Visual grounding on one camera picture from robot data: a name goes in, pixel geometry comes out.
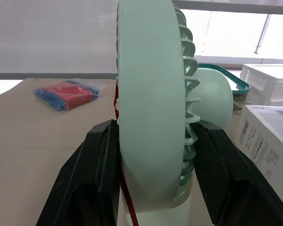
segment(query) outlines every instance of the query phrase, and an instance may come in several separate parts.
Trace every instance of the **red cable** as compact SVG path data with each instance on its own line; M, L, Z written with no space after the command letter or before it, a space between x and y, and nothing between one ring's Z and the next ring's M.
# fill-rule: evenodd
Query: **red cable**
M129 210L129 213L130 213L130 216L131 216L131 220L132 220L133 226L139 226L138 221L137 221L137 217L136 217L136 214L135 214L133 202L132 202L132 199L131 199L131 196L130 196L130 193L129 193L129 189L128 189L128 186L127 186L127 183L126 183L126 180L125 180L125 175L124 175L122 163L120 163L120 168L121 168L121 187L122 187L124 197L125 197L125 200L126 200L126 203L127 203L127 207L128 207L128 210Z
M116 85L115 97L114 97L114 103L113 103L116 118L118 118L118 110L116 109L117 99L118 99L118 86ZM138 221L137 221L137 217L136 217L136 214L135 214L133 202L132 202L132 199L131 199L131 196L130 196L130 193L129 193L129 189L128 189L128 186L127 186L127 183L126 183L122 162L120 162L120 171L121 171L121 178L120 178L121 187L122 187L122 190L123 190L123 193L124 193L124 197L125 197L125 200L126 200L126 203L127 203L127 207L128 207L128 210L129 210L129 213L130 213L130 216L131 216L133 226L139 226Z

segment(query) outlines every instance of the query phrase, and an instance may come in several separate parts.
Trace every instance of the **white container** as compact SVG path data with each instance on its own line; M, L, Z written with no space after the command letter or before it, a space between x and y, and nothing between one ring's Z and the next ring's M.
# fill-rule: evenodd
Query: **white container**
M234 142L283 201L283 107L246 105Z
M241 79L251 86L251 105L283 106L283 65L243 65Z

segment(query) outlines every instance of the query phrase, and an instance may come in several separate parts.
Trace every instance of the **table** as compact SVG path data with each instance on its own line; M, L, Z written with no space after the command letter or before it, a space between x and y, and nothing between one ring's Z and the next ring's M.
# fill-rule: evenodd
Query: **table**
M114 80L92 80L108 87L98 99L67 112L33 97L36 88L59 81L26 79L0 95L0 226L35 225L60 168L94 125L115 118ZM190 222L212 225L196 177ZM126 225L121 199L117 225Z

